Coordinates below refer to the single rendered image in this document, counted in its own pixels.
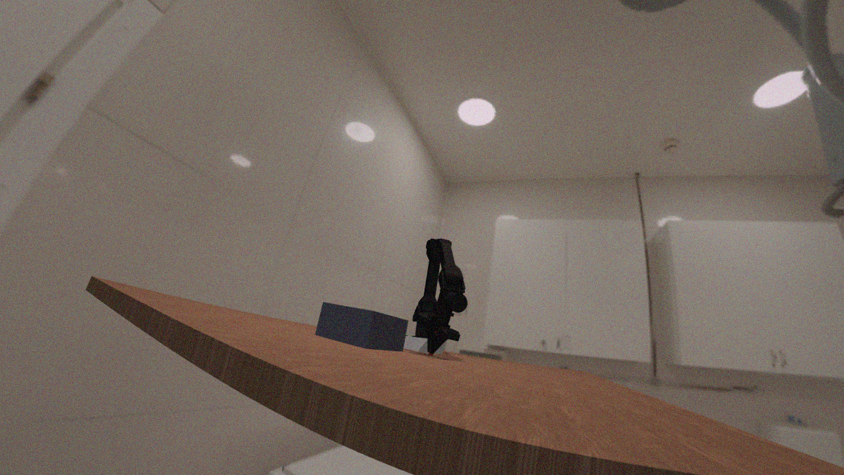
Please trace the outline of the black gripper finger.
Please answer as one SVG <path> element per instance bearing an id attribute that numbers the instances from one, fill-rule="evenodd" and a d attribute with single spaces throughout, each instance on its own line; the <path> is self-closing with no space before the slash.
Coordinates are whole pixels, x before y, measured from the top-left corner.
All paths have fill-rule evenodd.
<path id="1" fill-rule="evenodd" d="M 440 336 L 437 336 L 437 334 L 435 334 L 435 332 L 431 332 L 431 334 L 433 336 L 433 342 L 432 342 L 432 345 L 431 345 L 430 354 L 434 354 L 435 351 L 438 350 L 438 348 L 440 348 L 440 346 L 447 341 L 447 338 L 441 338 Z"/>
<path id="2" fill-rule="evenodd" d="M 433 336 L 432 336 L 431 332 L 435 332 L 435 331 L 429 331 L 429 330 L 428 330 L 428 329 L 426 329 L 426 328 L 424 328 L 424 330 L 426 331 L 427 336 L 428 336 L 428 348 L 427 348 L 427 351 L 428 351 L 428 352 L 430 352 L 431 345 L 432 345 L 432 342 L 433 342 Z"/>

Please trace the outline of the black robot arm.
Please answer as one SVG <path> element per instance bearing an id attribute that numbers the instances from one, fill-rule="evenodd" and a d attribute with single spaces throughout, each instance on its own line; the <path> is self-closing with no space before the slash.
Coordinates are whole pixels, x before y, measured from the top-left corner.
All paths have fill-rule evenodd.
<path id="1" fill-rule="evenodd" d="M 433 239 L 426 241 L 426 255 L 429 259 L 428 271 L 426 274 L 426 283 L 424 296 L 419 300 L 418 306 L 414 310 L 413 321 L 417 321 L 415 335 L 412 337 L 427 338 L 427 333 L 424 330 L 426 327 L 435 325 L 440 327 L 441 313 L 434 314 L 433 308 L 435 305 L 451 309 L 456 313 L 461 313 L 467 307 L 465 293 L 464 278 L 462 272 L 454 262 L 452 253 L 452 242 L 447 239 Z M 441 272 L 439 268 L 441 264 Z M 439 278 L 440 294 L 439 300 L 435 299 L 435 291 L 437 290 L 437 283 Z"/>

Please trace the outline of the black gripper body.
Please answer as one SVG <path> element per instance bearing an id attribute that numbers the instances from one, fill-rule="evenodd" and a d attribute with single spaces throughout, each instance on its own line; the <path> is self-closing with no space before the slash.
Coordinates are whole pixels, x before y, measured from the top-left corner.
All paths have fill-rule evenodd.
<path id="1" fill-rule="evenodd" d="M 450 329 L 451 327 L 450 325 L 448 325 L 451 317 L 454 317 L 454 313 L 452 313 L 452 310 L 445 309 L 445 307 L 441 307 L 439 305 L 435 305 L 433 310 L 435 315 L 439 315 L 439 313 L 441 313 L 440 327 L 436 328 L 435 325 L 431 325 L 430 327 L 426 327 L 426 329 L 428 329 L 429 331 L 435 331 L 435 334 L 437 334 L 437 336 L 440 336 L 441 338 L 447 338 L 458 342 L 460 338 L 459 332 L 454 329 Z"/>

